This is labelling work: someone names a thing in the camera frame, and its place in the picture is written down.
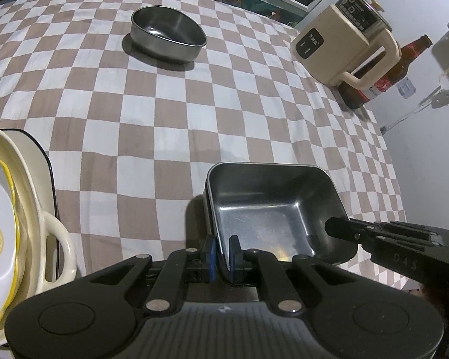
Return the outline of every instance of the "clutter in background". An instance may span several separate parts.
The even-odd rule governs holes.
[[[278,7],[275,7],[274,5],[265,3],[260,0],[215,0],[215,1],[220,1],[222,3],[226,3],[234,7],[239,7],[251,12],[255,12],[257,14],[278,21],[279,23],[287,24],[291,27],[294,27],[297,23],[299,23],[303,19],[303,17],[298,16],[292,12],[289,12],[285,9],[280,9]]]

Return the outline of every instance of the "metal screw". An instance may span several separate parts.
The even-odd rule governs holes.
[[[278,304],[278,308],[288,313],[296,313],[297,311],[300,311],[302,307],[301,303],[294,299],[285,299]]]
[[[146,303],[146,308],[151,311],[165,311],[170,307],[166,299],[152,299]]]

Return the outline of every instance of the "cream electric cooker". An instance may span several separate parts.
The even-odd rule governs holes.
[[[383,59],[363,77],[354,76],[381,47]],[[401,58],[391,26],[366,0],[339,0],[327,7],[292,42],[291,52],[324,85],[344,81],[359,90],[374,85]]]

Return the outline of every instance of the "table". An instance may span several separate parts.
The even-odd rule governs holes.
[[[132,12],[179,9],[208,44],[194,63],[131,44]],[[18,0],[0,7],[0,128],[48,153],[81,275],[139,253],[154,259],[205,236],[201,194],[220,161],[317,165],[348,214],[404,220],[374,116],[340,107],[289,45],[297,31],[211,0]],[[359,248],[342,265],[401,288]]]

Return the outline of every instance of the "white ceramic dish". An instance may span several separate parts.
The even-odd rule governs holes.
[[[26,229],[20,230],[16,202],[10,171],[0,160],[0,320],[17,293],[25,268]]]
[[[24,130],[3,130],[17,145],[30,171],[31,180],[37,192],[38,201],[42,209],[53,216],[58,217],[56,197],[54,192],[53,174],[51,164],[38,142]],[[56,277],[56,239],[48,236],[46,277],[50,281]],[[0,346],[0,359],[14,359],[7,346]]]
[[[27,227],[26,268],[15,299],[0,322],[0,346],[6,343],[4,324],[8,312],[18,303],[42,291],[71,282],[77,273],[77,257],[70,234],[53,215],[41,209],[30,172],[17,146],[0,131],[0,158],[7,164]],[[46,239],[54,235],[63,250],[63,272],[55,282],[45,279]]]

